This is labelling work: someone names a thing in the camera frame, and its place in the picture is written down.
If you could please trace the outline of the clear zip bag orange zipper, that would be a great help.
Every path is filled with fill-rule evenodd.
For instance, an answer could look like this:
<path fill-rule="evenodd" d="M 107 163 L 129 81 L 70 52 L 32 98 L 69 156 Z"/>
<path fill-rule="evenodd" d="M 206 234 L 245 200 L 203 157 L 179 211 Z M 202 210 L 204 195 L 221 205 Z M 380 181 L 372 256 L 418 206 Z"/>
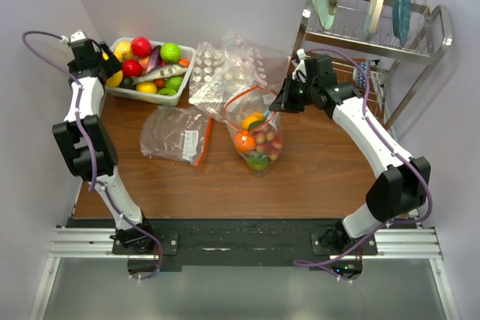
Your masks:
<path fill-rule="evenodd" d="M 281 117 L 270 110 L 275 91 L 255 85 L 226 102 L 223 115 L 233 145 L 249 169 L 265 175 L 283 150 Z"/>

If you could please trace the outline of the red lychee bunch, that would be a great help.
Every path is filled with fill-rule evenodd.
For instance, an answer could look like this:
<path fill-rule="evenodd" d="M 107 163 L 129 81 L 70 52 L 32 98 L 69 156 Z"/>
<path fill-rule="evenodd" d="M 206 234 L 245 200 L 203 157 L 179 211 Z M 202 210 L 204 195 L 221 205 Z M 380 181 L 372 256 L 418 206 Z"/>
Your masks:
<path fill-rule="evenodd" d="M 254 128 L 250 135 L 255 138 L 255 154 L 267 154 L 271 161 L 276 161 L 283 149 L 282 136 L 276 127 L 271 123 L 263 122 Z"/>

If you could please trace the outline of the orange fruit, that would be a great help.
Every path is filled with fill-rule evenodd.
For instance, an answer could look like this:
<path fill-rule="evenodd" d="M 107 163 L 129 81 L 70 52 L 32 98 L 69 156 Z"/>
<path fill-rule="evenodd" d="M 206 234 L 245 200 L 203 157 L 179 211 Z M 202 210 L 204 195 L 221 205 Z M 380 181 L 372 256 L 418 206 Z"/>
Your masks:
<path fill-rule="evenodd" d="M 237 133 L 233 143 L 235 149 L 243 154 L 254 151 L 257 146 L 255 138 L 247 130 Z"/>

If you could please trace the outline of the green yellow mango fruit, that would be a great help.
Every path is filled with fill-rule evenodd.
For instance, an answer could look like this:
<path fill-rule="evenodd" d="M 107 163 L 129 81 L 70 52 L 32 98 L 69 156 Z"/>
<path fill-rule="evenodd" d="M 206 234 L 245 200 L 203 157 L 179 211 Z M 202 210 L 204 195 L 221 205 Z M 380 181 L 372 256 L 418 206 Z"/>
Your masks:
<path fill-rule="evenodd" d="M 246 162 L 253 171 L 263 171 L 270 167 L 271 160 L 267 154 L 249 154 Z"/>

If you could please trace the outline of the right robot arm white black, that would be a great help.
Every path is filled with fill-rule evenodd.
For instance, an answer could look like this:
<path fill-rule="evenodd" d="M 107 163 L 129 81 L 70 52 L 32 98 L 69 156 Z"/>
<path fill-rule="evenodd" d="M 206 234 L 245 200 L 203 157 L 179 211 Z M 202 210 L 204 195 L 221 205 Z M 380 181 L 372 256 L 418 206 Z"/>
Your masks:
<path fill-rule="evenodd" d="M 294 62 L 295 70 L 284 80 L 270 111 L 300 113 L 315 106 L 354 141 L 376 177 L 365 203 L 320 237 L 323 246 L 349 255 L 360 247 L 361 238 L 380 226 L 432 204 L 431 165 L 392 138 L 369 110 L 367 93 L 351 82 L 338 82 L 329 55 L 310 56 L 300 49 Z"/>

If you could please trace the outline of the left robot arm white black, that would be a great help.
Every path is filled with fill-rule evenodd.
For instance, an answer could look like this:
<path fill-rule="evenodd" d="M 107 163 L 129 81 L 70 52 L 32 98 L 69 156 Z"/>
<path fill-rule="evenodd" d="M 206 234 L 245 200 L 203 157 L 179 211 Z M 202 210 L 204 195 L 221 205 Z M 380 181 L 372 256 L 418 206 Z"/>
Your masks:
<path fill-rule="evenodd" d="M 150 253 L 156 247 L 152 226 L 123 184 L 116 147 L 100 118 L 106 82 L 121 64 L 105 43 L 82 31 L 70 36 L 68 46 L 74 56 L 68 64 L 72 99 L 52 133 L 70 173 L 96 191 L 112 214 L 115 243 L 133 253 Z"/>

